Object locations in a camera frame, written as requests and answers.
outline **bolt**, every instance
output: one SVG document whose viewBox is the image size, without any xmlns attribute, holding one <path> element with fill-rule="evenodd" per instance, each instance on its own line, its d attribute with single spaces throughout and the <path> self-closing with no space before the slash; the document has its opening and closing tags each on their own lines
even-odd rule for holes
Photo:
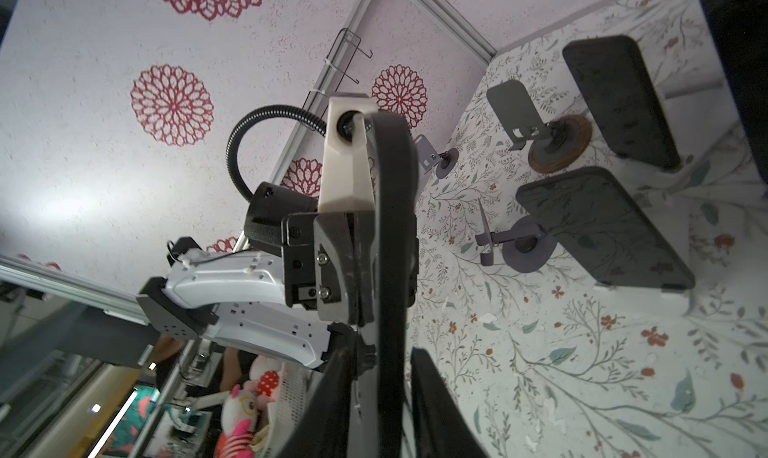
<svg viewBox="0 0 768 458">
<path fill-rule="evenodd" d="M 328 298 L 331 298 L 331 289 L 324 286 L 320 289 L 320 299 L 327 300 Z"/>
</svg>

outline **table surface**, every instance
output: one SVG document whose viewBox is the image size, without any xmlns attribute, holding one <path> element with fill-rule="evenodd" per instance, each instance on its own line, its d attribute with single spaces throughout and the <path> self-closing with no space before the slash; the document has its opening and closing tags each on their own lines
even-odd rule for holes
<svg viewBox="0 0 768 458">
<path fill-rule="evenodd" d="M 477 200 L 492 231 L 525 213 L 517 188 L 542 178 L 510 152 L 485 91 L 522 81 L 545 121 L 588 114 L 562 60 L 587 36 L 635 38 L 654 83 L 717 68 L 697 0 L 620 0 L 497 57 L 451 140 L 461 153 L 430 179 L 416 213 L 420 275 L 408 338 L 431 354 L 491 456 L 764 456 L 768 454 L 768 201 L 738 125 L 680 184 L 628 187 L 690 200 L 683 316 L 627 312 L 559 245 L 541 271 L 483 267 Z M 568 169 L 621 166 L 594 128 Z"/>
</svg>

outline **basket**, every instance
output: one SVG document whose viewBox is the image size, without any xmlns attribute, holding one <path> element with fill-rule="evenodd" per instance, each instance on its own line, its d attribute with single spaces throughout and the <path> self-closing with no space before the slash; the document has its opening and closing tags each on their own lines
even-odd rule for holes
<svg viewBox="0 0 768 458">
<path fill-rule="evenodd" d="M 266 444 L 254 458 L 270 458 L 282 450 L 293 430 L 298 426 L 306 408 L 306 388 L 309 371 L 296 363 L 283 363 L 280 367 L 280 386 L 273 403 L 266 406 L 270 418 L 270 432 Z"/>
</svg>

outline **black smartphone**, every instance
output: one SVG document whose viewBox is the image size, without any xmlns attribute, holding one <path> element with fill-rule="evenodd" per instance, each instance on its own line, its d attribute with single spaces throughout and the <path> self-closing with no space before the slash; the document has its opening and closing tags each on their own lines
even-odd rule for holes
<svg viewBox="0 0 768 458">
<path fill-rule="evenodd" d="M 648 76 L 638 44 L 628 36 L 573 41 L 563 58 L 609 148 L 675 170 L 680 154 Z"/>
<path fill-rule="evenodd" d="M 605 168 L 524 184 L 518 203 L 606 285 L 687 290 L 694 274 Z"/>
<path fill-rule="evenodd" d="M 768 183 L 768 0 L 699 0 L 757 170 Z"/>
</svg>

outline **black corrugated hose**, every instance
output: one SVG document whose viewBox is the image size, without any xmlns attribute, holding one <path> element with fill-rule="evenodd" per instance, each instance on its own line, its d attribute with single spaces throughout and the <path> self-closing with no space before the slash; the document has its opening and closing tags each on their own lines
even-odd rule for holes
<svg viewBox="0 0 768 458">
<path fill-rule="evenodd" d="M 240 168 L 237 166 L 237 150 L 240 148 L 240 142 L 246 132 L 258 122 L 269 118 L 290 118 L 295 119 L 302 125 L 312 129 L 322 136 L 326 135 L 326 123 L 316 115 L 305 109 L 291 105 L 270 105 L 263 106 L 248 113 L 241 119 L 230 133 L 230 140 L 226 143 L 226 170 L 230 173 L 232 183 L 235 184 L 237 191 L 243 195 L 243 198 L 250 203 L 254 194 L 245 184 L 243 176 L 240 174 Z"/>
</svg>

